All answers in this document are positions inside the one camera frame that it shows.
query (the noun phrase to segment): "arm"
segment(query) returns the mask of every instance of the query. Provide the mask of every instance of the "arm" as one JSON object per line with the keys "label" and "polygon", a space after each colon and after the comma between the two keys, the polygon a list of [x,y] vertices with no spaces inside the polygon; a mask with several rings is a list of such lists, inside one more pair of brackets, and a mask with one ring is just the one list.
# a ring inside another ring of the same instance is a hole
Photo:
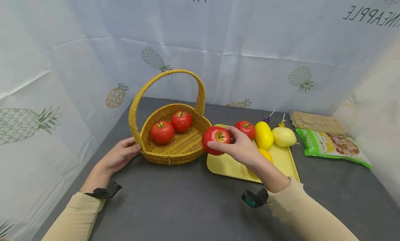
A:
{"label": "arm", "polygon": [[78,193],[69,201],[47,231],[42,241],[87,241],[105,199],[96,199],[84,193],[96,188],[107,188],[111,176],[125,167],[139,154],[140,146],[134,138],[120,141],[93,168]]}
{"label": "arm", "polygon": [[248,167],[268,190],[267,204],[279,218],[307,241],[356,241],[356,236],[340,220],[306,194],[303,184],[287,178],[265,159],[246,134],[228,128],[236,142],[208,142],[208,146],[231,155]]}

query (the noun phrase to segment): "food package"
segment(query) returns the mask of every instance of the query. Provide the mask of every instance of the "food package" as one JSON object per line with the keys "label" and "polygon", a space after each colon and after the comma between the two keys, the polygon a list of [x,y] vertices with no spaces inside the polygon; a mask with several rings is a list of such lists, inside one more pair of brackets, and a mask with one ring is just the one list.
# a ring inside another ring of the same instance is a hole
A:
{"label": "food package", "polygon": [[369,160],[351,138],[301,128],[295,130],[303,141],[306,156],[347,159],[372,168]]}
{"label": "food package", "polygon": [[293,111],[290,114],[290,119],[292,120],[292,124],[295,128],[315,130],[332,135],[351,137],[350,133],[342,125],[342,123],[337,118],[331,116]]}

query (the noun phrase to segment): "red apple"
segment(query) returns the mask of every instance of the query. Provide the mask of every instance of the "red apple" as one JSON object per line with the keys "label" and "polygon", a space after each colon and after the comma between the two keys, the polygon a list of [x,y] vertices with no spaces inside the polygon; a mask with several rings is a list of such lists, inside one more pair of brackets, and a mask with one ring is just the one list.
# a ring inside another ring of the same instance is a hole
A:
{"label": "red apple", "polygon": [[245,133],[251,140],[256,136],[256,128],[250,122],[242,120],[235,124],[235,127],[239,129],[241,132]]}
{"label": "red apple", "polygon": [[227,132],[226,129],[219,127],[219,126],[210,127],[204,132],[203,138],[202,138],[202,144],[203,144],[204,149],[209,154],[212,154],[214,156],[219,156],[224,153],[208,147],[207,143],[209,141],[218,141],[221,143],[230,144],[231,136],[229,135],[229,132]]}
{"label": "red apple", "polygon": [[161,120],[152,126],[150,135],[156,143],[166,144],[174,138],[175,130],[171,123]]}
{"label": "red apple", "polygon": [[177,132],[186,132],[192,125],[192,117],[188,112],[179,111],[174,113],[171,124]]}

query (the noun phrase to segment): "basket handle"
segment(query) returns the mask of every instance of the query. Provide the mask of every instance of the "basket handle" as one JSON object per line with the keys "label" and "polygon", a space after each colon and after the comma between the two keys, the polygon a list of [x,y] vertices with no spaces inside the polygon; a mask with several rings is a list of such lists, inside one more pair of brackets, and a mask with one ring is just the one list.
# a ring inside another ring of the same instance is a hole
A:
{"label": "basket handle", "polygon": [[131,109],[129,111],[129,127],[131,128],[132,135],[135,138],[136,143],[140,144],[142,147],[142,151],[145,151],[145,147],[142,141],[142,138],[140,137],[138,126],[136,124],[136,113],[137,113],[137,108],[139,106],[140,99],[142,98],[143,94],[147,91],[147,89],[153,85],[157,80],[160,78],[163,78],[167,75],[171,75],[173,73],[187,73],[193,76],[193,78],[196,79],[197,85],[198,85],[198,93],[197,93],[197,101],[196,105],[194,107],[195,111],[198,112],[200,115],[204,114],[204,108],[206,106],[206,90],[204,87],[203,82],[200,80],[200,78],[195,75],[194,73],[184,70],[184,69],[173,69],[173,70],[168,70],[165,72],[160,73],[159,75],[155,76],[151,80],[149,80],[141,89],[140,91],[136,94],[135,99],[133,100],[131,104]]}

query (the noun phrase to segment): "green snack bag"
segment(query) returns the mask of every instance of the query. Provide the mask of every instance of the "green snack bag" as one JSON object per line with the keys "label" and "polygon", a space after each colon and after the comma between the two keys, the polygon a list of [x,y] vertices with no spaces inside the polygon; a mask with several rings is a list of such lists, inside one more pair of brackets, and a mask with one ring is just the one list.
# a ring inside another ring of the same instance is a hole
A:
{"label": "green snack bag", "polygon": [[306,156],[347,159],[372,168],[367,157],[351,138],[301,128],[295,130],[303,141]]}

